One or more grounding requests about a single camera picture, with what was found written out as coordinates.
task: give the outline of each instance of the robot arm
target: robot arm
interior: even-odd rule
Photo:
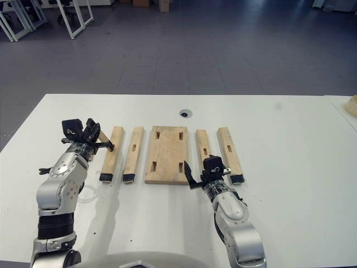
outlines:
[[[76,241],[74,211],[77,198],[87,176],[88,161],[99,147],[113,150],[108,140],[96,143],[100,126],[88,119],[82,131],[79,119],[62,122],[66,138],[71,143],[66,152],[50,169],[40,169],[49,177],[37,191],[38,236],[33,242],[31,267],[63,268],[81,262],[80,253],[72,249]]]
[[[249,219],[247,205],[238,193],[228,187],[222,176],[230,173],[217,156],[204,160],[202,182],[197,183],[185,162],[185,175],[190,188],[202,187],[214,209],[217,233],[226,246],[232,268],[266,268],[262,239]]]

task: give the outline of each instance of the black rubber cap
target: black rubber cap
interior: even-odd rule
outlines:
[[[113,174],[101,173],[99,180],[104,183],[110,183],[113,180]]]
[[[124,174],[123,182],[124,183],[133,183],[135,178],[135,174]]]
[[[70,252],[68,252],[68,254],[65,258],[63,267],[66,268],[66,267],[69,267],[69,266],[72,266],[75,264],[79,264],[81,262],[82,262],[82,258],[80,256],[79,251],[71,250]]]
[[[230,180],[231,180],[232,184],[243,183],[244,182],[243,174],[241,174],[241,175],[232,175],[230,177]]]

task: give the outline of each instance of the wooden object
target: wooden object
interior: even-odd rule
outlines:
[[[187,127],[152,127],[145,183],[187,185]]]
[[[207,132],[205,130],[196,130],[197,149],[200,156],[201,171],[203,170],[203,160],[210,157],[211,150],[208,142]]]
[[[133,0],[134,7],[150,7],[151,0]]]
[[[159,8],[160,8],[160,12],[162,13],[168,13],[170,8],[170,0],[159,0]]]
[[[122,145],[124,129],[122,127],[113,127],[110,141],[114,144],[114,150],[107,151],[105,155],[102,172],[100,172],[99,180],[105,183],[110,183],[113,179],[115,167],[117,166],[119,151]]]
[[[133,130],[132,139],[130,140],[128,155],[123,171],[124,183],[134,182],[143,132],[144,132],[143,127],[135,127]]]
[[[227,127],[218,129],[218,140],[224,163],[231,169],[228,175],[233,184],[244,182],[242,168],[238,160],[237,152]]]
[[[350,100],[344,105],[344,108],[350,115],[357,117],[357,95],[350,98]]]

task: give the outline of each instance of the mortise hole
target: mortise hole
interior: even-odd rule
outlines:
[[[155,171],[156,171],[156,162],[153,162],[151,166],[151,172],[155,172]]]

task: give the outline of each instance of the gray tiled floor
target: gray tiled floor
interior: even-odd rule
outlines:
[[[356,94],[357,17],[312,2],[115,2],[74,41],[46,9],[20,42],[0,32],[0,149],[46,93]]]

